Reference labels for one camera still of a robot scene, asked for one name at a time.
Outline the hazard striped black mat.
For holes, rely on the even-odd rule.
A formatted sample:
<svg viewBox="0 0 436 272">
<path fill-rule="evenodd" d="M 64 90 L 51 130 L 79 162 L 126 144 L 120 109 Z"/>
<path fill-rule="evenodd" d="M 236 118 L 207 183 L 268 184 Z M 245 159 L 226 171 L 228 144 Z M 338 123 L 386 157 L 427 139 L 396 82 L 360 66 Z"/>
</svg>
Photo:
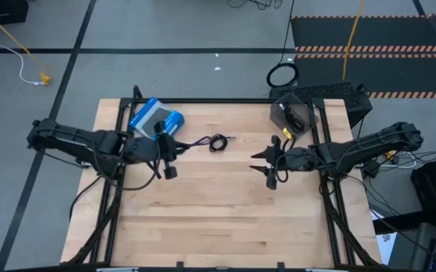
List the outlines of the hazard striped black mat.
<svg viewBox="0 0 436 272">
<path fill-rule="evenodd" d="M 302 86 L 363 83 L 372 98 L 436 98 L 436 14 L 294 16 Z"/>
</svg>

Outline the clear grey plastic bin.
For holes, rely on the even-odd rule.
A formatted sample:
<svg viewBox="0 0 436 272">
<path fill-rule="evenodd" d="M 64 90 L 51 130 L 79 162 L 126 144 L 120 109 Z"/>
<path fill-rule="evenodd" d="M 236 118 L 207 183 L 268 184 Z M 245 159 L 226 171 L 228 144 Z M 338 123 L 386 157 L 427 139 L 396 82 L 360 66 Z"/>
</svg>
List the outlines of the clear grey plastic bin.
<svg viewBox="0 0 436 272">
<path fill-rule="evenodd" d="M 317 125 L 313 109 L 294 94 L 285 94 L 272 103 L 270 120 L 281 132 L 287 128 L 294 138 L 301 137 Z"/>
</svg>

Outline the blue cardboard box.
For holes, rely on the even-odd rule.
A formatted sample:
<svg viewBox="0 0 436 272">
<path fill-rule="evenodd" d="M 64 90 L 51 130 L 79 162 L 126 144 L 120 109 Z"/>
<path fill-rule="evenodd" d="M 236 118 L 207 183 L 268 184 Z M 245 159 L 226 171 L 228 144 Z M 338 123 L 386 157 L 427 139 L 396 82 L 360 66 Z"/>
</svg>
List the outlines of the blue cardboard box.
<svg viewBox="0 0 436 272">
<path fill-rule="evenodd" d="M 147 138 L 156 138 L 155 125 L 164 122 L 162 132 L 174 136 L 184 125 L 184 116 L 152 97 L 131 117 L 129 126 Z"/>
</svg>

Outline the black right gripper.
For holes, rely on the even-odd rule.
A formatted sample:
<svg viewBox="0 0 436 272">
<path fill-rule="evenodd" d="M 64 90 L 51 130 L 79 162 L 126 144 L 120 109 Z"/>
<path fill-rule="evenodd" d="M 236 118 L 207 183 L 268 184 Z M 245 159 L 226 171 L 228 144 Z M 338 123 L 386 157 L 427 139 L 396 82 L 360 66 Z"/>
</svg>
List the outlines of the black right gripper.
<svg viewBox="0 0 436 272">
<path fill-rule="evenodd" d="M 271 137 L 271 145 L 260 153 L 251 155 L 253 159 L 265 159 L 271 166 L 251 165 L 250 168 L 263 173 L 268 189 L 276 190 L 277 183 L 285 183 L 289 172 L 309 172 L 316 168 L 314 154 L 306 148 L 296 147 L 285 151 L 277 135 Z"/>
</svg>

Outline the black aluminium table frame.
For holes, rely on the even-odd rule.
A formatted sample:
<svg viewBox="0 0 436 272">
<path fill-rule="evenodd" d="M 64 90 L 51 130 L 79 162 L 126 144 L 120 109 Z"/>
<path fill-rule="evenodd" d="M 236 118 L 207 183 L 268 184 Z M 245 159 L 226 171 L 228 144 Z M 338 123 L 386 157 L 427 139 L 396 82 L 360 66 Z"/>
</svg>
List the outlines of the black aluminium table frame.
<svg viewBox="0 0 436 272">
<path fill-rule="evenodd" d="M 250 168 L 278 128 L 270 106 L 258 102 L 174 102 L 184 114 L 177 139 L 215 132 L 231 136 L 223 152 L 194 147 L 175 161 L 178 176 L 152 179 L 145 165 L 125 169 L 125 190 L 85 170 L 62 260 L 75 261 L 94 231 L 104 199 L 113 218 L 85 260 L 112 266 L 188 268 L 332 267 L 358 263 L 337 221 L 379 260 L 366 194 L 358 171 L 340 184 L 320 172 L 292 172 L 276 190 Z"/>
</svg>

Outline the black perforated crate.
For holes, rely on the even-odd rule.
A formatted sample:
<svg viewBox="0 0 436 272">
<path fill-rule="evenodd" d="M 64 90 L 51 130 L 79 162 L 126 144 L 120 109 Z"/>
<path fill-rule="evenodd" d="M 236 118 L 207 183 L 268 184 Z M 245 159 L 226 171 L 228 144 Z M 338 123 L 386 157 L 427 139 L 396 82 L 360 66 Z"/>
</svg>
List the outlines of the black perforated crate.
<svg viewBox="0 0 436 272">
<path fill-rule="evenodd" d="M 272 88 L 269 91 L 270 99 L 278 99 L 285 94 L 293 93 L 302 102 L 311 102 L 317 99 L 337 99 L 345 102 L 350 126 L 353 128 L 372 109 L 367 88 L 364 84 L 351 82 L 338 82 L 330 85 L 315 86 L 289 86 Z"/>
</svg>

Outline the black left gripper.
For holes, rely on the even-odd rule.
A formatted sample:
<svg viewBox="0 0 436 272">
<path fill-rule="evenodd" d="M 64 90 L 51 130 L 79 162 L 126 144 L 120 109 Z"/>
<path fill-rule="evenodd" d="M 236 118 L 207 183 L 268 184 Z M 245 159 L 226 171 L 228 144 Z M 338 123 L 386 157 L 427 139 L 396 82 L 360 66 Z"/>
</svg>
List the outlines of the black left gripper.
<svg viewBox="0 0 436 272">
<path fill-rule="evenodd" d="M 166 179 L 173 179 L 178 176 L 177 169 L 170 165 L 191 147 L 191 144 L 176 141 L 171 135 L 164 132 L 163 121 L 154 125 L 155 138 L 132 138 L 125 144 L 125 162 L 137 164 L 142 162 L 164 162 L 164 176 Z"/>
</svg>

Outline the black power adapter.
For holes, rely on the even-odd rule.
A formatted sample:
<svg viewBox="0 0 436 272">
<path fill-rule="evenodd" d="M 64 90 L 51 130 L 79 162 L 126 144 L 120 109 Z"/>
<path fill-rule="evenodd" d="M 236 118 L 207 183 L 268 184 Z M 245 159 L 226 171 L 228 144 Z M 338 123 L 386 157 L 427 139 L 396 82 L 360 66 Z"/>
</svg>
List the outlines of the black power adapter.
<svg viewBox="0 0 436 272">
<path fill-rule="evenodd" d="M 362 176 L 363 178 L 375 178 L 379 172 L 380 169 L 380 164 L 375 161 L 375 160 L 370 160 L 368 162 L 365 162 L 363 164 L 363 168 L 361 169 L 362 171 Z"/>
</svg>

